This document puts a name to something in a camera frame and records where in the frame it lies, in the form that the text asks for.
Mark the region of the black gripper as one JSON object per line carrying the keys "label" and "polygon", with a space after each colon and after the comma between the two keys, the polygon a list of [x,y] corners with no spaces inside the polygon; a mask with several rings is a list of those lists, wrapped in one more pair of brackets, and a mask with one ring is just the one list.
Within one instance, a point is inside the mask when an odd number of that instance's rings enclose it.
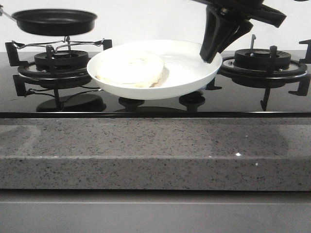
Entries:
{"label": "black gripper", "polygon": [[[207,5],[206,28],[200,56],[211,63],[234,41],[249,33],[254,19],[280,27],[286,18],[282,12],[263,4],[263,0],[196,0]],[[235,20],[245,20],[237,25]]]}

